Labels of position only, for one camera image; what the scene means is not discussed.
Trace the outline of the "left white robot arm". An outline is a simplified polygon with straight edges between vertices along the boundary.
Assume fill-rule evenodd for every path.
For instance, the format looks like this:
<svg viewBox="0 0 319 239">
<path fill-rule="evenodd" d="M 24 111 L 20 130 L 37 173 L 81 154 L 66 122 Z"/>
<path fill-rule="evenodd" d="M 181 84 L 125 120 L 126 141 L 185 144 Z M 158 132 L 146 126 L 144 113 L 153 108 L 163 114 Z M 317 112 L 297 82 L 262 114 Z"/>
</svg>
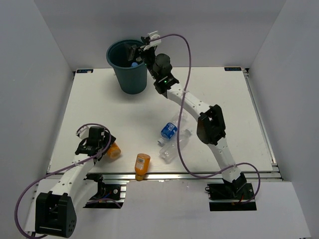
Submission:
<svg viewBox="0 0 319 239">
<path fill-rule="evenodd" d="M 88 179 L 89 171 L 115 143 L 109 130 L 97 123 L 88 123 L 76 131 L 81 140 L 73 160 L 59 181 L 47 193 L 39 193 L 35 202 L 35 232 L 44 236 L 69 238 L 76 223 L 77 212 L 92 197 L 105 194 L 105 186 Z"/>
</svg>

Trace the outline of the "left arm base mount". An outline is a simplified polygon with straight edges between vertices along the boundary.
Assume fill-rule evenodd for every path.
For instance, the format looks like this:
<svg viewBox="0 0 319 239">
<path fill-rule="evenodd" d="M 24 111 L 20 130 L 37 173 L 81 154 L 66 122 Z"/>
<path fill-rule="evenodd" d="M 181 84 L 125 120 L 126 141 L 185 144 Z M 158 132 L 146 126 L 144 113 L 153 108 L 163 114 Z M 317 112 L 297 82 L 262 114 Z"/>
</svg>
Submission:
<svg viewBox="0 0 319 239">
<path fill-rule="evenodd" d="M 107 179 L 102 174 L 89 174 L 85 180 L 96 182 L 98 189 L 84 208 L 119 209 L 123 205 L 127 181 Z"/>
</svg>

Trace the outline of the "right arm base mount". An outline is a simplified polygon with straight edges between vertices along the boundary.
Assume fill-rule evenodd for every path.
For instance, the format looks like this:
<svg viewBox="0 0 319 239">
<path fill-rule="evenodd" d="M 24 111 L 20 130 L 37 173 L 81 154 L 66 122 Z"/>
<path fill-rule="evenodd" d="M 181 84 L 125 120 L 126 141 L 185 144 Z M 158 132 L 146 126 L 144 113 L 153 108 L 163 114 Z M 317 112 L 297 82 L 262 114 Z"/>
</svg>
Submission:
<svg viewBox="0 0 319 239">
<path fill-rule="evenodd" d="M 247 183 L 243 189 L 234 194 L 224 184 L 212 183 L 205 187 L 209 198 L 211 212 L 256 211 L 256 202 L 252 197 L 254 190 L 251 183 Z"/>
</svg>

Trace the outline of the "orange juice bottle front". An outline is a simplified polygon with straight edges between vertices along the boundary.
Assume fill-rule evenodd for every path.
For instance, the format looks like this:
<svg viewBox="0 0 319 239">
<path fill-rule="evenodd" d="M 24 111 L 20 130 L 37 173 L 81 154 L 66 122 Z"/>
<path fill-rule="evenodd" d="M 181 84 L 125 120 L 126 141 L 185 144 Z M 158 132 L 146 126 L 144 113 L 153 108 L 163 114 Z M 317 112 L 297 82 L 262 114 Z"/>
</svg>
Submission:
<svg viewBox="0 0 319 239">
<path fill-rule="evenodd" d="M 135 162 L 135 179 L 137 181 L 144 180 L 149 168 L 151 157 L 148 154 L 139 153 Z"/>
</svg>

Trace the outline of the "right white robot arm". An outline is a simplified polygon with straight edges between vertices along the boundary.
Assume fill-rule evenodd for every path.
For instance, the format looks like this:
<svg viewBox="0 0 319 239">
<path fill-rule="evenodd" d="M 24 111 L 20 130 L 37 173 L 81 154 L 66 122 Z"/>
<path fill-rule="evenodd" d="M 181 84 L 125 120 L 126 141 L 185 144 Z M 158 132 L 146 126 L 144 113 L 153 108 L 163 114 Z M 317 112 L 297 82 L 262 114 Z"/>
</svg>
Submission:
<svg viewBox="0 0 319 239">
<path fill-rule="evenodd" d="M 226 140 L 226 126 L 219 105 L 210 106 L 188 92 L 172 74 L 170 57 L 156 54 L 157 44 L 144 39 L 141 46 L 125 44 L 127 59 L 130 62 L 143 62 L 155 80 L 156 91 L 177 103 L 197 122 L 196 134 L 199 140 L 212 151 L 222 170 L 222 180 L 226 195 L 232 199 L 243 193 L 247 180 L 235 165 Z"/>
</svg>

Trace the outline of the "orange juice bottle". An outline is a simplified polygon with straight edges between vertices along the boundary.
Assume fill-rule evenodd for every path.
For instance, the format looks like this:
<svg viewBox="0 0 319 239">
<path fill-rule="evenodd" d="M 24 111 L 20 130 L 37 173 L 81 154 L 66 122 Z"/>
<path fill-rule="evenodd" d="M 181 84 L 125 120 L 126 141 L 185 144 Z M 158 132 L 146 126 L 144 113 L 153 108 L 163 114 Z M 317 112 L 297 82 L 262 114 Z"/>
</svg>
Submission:
<svg viewBox="0 0 319 239">
<path fill-rule="evenodd" d="M 139 153 L 135 162 L 135 179 L 137 181 L 144 180 L 149 168 L 151 157 L 148 154 Z"/>
<path fill-rule="evenodd" d="M 119 146 L 114 142 L 107 151 L 107 155 L 110 159 L 117 159 L 121 155 Z"/>
</svg>

